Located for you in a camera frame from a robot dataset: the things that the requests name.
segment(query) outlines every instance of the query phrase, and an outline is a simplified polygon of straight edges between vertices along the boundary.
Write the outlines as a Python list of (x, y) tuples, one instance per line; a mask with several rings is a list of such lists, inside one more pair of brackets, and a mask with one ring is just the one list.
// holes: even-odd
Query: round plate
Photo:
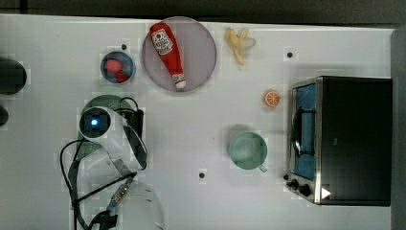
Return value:
[[(186, 86), (182, 91), (191, 91), (202, 85), (214, 70), (217, 58), (214, 39), (202, 24), (188, 17), (170, 17), (163, 22), (170, 26), (178, 43), (186, 79)], [(170, 91), (180, 91), (156, 53), (149, 33), (144, 40), (143, 63), (156, 84)]]

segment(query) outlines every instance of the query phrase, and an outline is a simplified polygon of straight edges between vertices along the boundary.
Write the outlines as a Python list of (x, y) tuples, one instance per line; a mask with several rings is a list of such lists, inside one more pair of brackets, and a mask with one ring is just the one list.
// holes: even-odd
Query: green mug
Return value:
[(259, 168), (266, 172), (262, 165), (268, 154), (268, 147), (261, 136), (255, 132), (242, 132), (230, 143), (229, 153), (233, 162), (244, 170)]

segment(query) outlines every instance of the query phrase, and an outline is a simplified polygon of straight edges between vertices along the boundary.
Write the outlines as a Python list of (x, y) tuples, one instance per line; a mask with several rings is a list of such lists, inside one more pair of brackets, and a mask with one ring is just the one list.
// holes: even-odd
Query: black toaster oven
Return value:
[(392, 80), (322, 76), (294, 84), (289, 190), (321, 205), (391, 204)]

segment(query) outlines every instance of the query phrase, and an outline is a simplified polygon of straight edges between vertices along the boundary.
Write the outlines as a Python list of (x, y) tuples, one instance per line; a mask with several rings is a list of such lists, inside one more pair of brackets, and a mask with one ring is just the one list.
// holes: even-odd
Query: red ketchup bottle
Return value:
[(149, 31), (155, 50), (167, 66), (176, 88), (184, 88), (186, 81), (183, 75), (182, 62), (175, 36), (170, 27), (163, 22), (159, 22), (152, 25)]

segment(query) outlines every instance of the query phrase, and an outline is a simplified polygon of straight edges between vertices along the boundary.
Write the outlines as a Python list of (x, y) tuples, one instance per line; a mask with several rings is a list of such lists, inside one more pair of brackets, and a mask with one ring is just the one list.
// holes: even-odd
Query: blue bowl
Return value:
[[(115, 73), (107, 72), (104, 69), (104, 65), (109, 59), (119, 60), (123, 64), (123, 72), (125, 72), (127, 75), (129, 75), (128, 80), (119, 83), (117, 81)], [(114, 51), (114, 52), (111, 52), (108, 55), (104, 56), (104, 58), (102, 59), (102, 61), (101, 61), (101, 73), (102, 73), (102, 75), (104, 76), (104, 78), (106, 80), (108, 80), (108, 81), (110, 81), (112, 83), (124, 84), (124, 83), (127, 83), (127, 82), (131, 81), (131, 79), (135, 76), (135, 64), (134, 64), (134, 61), (132, 61), (132, 58), (129, 57), (126, 53), (123, 53), (123, 52), (120, 52), (120, 51)]]

